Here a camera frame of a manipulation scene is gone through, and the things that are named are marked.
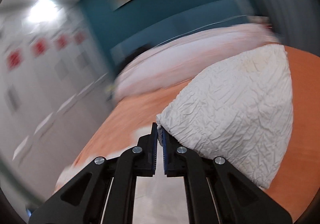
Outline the white crinkled garment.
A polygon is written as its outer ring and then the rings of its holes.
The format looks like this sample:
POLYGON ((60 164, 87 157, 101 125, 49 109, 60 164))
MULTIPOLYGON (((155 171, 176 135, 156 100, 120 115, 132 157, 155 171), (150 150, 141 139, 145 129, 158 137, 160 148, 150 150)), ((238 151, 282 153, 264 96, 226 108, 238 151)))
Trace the white crinkled garment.
POLYGON ((200 156, 222 156, 267 189, 287 151, 293 125, 287 52, 265 45, 199 73, 156 116, 160 129, 200 156))

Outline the teal upholstered headboard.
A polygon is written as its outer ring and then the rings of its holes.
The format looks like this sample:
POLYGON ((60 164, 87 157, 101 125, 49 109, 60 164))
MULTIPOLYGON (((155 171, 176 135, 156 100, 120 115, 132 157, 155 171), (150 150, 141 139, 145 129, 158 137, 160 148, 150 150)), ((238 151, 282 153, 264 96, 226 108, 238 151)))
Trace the teal upholstered headboard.
POLYGON ((148 49, 203 30, 248 23, 254 14, 249 0, 219 0, 172 15, 111 48, 116 73, 148 49))

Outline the grey window curtain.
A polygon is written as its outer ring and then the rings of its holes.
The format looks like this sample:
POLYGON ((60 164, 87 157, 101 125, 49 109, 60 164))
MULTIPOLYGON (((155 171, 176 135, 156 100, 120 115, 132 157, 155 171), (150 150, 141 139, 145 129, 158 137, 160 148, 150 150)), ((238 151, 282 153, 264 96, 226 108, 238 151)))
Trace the grey window curtain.
POLYGON ((319 55, 318 0, 255 0, 285 45, 319 55))

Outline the white panelled wardrobe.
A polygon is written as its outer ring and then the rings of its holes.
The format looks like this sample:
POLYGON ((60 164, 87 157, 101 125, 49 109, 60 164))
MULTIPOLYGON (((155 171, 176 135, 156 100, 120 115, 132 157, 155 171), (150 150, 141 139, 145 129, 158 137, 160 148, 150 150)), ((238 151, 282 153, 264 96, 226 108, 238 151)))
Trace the white panelled wardrobe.
POLYGON ((1 152, 23 185, 50 197, 110 114, 108 71, 80 10, 1 20, 1 152))

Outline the orange plush bed blanket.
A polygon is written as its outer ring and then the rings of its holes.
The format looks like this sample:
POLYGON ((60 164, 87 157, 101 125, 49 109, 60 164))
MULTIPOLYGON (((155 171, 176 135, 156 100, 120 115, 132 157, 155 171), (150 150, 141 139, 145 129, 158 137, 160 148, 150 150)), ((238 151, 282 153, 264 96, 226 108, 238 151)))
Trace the orange plush bed blanket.
MULTIPOLYGON (((293 220, 307 209, 319 190, 319 57, 286 47, 293 85, 292 136, 280 169, 267 194, 285 208, 293 220)), ((123 99, 60 174, 60 189, 94 158, 114 158, 151 131, 156 115, 187 85, 182 82, 154 92, 123 99)), ((163 173, 163 152, 157 152, 156 175, 140 177, 134 204, 134 223, 188 223, 182 178, 163 173)))

